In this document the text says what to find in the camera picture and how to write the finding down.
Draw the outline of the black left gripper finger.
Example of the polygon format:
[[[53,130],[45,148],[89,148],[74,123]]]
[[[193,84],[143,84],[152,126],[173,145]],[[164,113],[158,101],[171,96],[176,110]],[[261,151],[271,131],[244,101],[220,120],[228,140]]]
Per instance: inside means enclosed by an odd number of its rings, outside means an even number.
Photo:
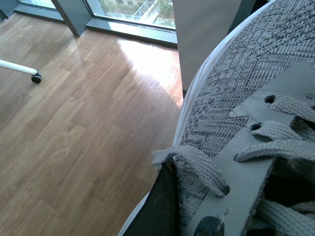
[[[162,164],[158,177],[124,236],[177,235],[177,181],[173,160]]]

